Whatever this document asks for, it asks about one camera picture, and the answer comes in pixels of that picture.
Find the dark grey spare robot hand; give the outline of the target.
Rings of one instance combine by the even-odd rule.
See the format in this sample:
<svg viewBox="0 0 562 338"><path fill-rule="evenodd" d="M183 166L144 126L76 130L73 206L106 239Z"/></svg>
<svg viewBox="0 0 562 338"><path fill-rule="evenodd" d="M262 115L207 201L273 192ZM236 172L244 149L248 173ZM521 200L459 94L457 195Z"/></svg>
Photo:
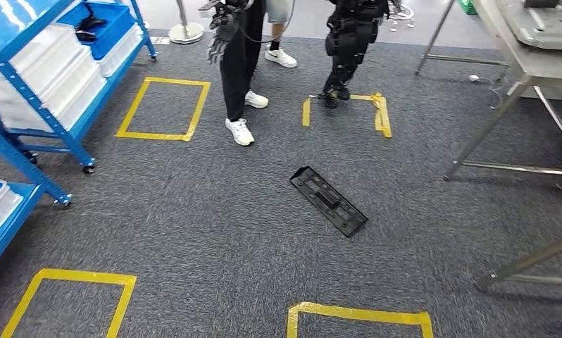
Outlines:
<svg viewBox="0 0 562 338"><path fill-rule="evenodd" d="M234 37L237 28L237 16L242 11L237 1L208 1L199 8L201 12L212 11L210 30L213 35L207 51L209 64L218 63L223 59L228 44Z"/></svg>

